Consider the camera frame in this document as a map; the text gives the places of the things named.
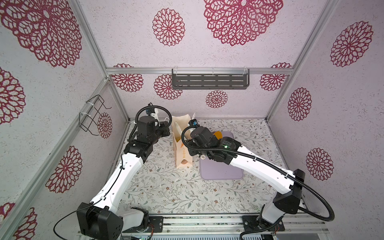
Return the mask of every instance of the black mounting plate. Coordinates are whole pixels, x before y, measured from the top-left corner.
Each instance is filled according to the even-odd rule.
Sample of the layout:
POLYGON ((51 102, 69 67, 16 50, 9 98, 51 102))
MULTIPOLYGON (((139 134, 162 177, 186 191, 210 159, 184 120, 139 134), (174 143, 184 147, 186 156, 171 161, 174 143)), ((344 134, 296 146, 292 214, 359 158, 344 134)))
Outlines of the black mounting plate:
MULTIPOLYGON (((154 233, 163 231, 163 220, 164 220, 164 217, 161 217, 161 216, 158 216, 158 217, 149 216, 149 223, 151 223, 155 227, 153 231, 154 233)), ((143 232, 151 232, 151 231, 152 231, 152 228, 149 226, 143 232)), ((123 231, 123 233, 142 233, 142 232, 137 231, 135 228, 130 228, 123 231)))
MULTIPOLYGON (((257 230, 260 230, 260 228, 258 227, 258 225, 256 225, 255 223, 257 223, 257 217, 258 215, 251 215, 251 216, 243 216, 242 219, 243 219, 243 225, 244 225, 244 230, 247 232, 247 231, 257 231, 257 230)), ((272 227, 269 229, 270 232, 275 232, 276 230, 278 230, 279 232, 283 232, 285 231, 285 227, 284 227, 284 224, 283 224, 283 221, 280 221, 279 223, 277 223, 276 226, 272 227)))

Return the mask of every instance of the beige paper bag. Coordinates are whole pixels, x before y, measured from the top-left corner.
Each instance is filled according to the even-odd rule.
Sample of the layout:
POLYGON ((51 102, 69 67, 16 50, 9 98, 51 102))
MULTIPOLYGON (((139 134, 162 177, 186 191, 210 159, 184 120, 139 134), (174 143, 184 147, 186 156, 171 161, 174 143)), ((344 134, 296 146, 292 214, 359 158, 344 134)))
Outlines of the beige paper bag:
MULTIPOLYGON (((172 137, 173 137, 173 149, 175 151, 175 162, 176 162, 176 168, 180 167, 192 167, 193 166, 193 160, 192 156, 189 155, 188 148, 184 146, 183 142, 181 141, 181 134, 176 130, 175 123, 180 126, 181 131, 183 131, 186 127, 188 127, 188 122, 191 120, 191 117, 189 114, 181 116, 181 117, 174 117, 172 116, 172 137)), ((191 139, 190 137, 190 131, 187 131, 185 133, 186 139, 191 139)))

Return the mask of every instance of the purple cutting board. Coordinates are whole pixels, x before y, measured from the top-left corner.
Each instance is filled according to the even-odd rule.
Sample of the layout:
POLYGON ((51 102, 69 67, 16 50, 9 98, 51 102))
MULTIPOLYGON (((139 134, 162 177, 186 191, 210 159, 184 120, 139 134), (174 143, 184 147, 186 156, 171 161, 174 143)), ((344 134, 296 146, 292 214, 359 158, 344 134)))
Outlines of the purple cutting board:
MULTIPOLYGON (((223 137, 233 138, 233 134, 228 131, 222 132, 223 137)), ((204 180, 230 180, 242 179, 243 170, 241 168, 227 165, 223 162, 215 162, 214 160, 205 157, 199 160, 201 178, 204 180)))

